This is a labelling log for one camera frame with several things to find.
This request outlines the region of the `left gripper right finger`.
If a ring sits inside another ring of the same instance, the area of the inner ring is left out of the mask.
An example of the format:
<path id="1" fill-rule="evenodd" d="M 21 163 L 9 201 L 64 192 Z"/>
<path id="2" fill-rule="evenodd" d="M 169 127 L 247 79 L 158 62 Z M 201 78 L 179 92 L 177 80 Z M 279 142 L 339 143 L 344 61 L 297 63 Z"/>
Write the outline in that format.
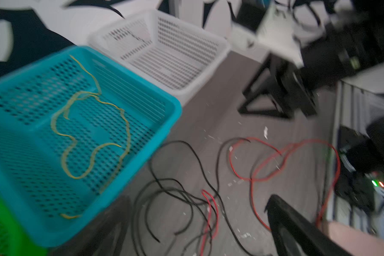
<path id="1" fill-rule="evenodd" d="M 350 255 L 278 195 L 269 198 L 265 211 L 279 256 Z"/>

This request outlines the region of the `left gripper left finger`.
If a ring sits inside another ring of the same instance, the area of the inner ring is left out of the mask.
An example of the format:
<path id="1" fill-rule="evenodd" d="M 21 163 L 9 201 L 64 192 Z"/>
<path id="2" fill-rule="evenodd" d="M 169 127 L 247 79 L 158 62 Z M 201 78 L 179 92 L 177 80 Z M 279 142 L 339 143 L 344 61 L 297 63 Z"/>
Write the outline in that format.
<path id="1" fill-rule="evenodd" d="M 68 242 L 49 256 L 119 256 L 129 228 L 131 199 L 121 195 Z"/>

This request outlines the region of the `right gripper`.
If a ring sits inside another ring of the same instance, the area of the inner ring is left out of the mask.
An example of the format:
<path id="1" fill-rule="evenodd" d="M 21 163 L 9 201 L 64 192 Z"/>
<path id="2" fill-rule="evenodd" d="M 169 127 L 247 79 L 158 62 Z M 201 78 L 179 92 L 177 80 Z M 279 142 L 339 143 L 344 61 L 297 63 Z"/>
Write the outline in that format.
<path id="1" fill-rule="evenodd" d="M 292 119 L 300 110 L 306 117 L 317 115 L 317 102 L 312 89 L 293 63 L 268 54 L 242 92 L 241 115 Z"/>

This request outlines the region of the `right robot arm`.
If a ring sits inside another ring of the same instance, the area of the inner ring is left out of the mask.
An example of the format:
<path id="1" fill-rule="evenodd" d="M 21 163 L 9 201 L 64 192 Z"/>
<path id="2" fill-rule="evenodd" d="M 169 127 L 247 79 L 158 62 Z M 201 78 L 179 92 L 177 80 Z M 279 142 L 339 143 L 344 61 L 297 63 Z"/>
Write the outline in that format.
<path id="1" fill-rule="evenodd" d="M 267 56 L 243 90 L 242 115 L 291 119 L 296 110 L 317 114 L 314 93 L 384 63 L 384 1 L 352 1 L 323 23 L 310 1 L 243 1 L 234 20 L 248 36 L 244 49 L 266 48 Z"/>

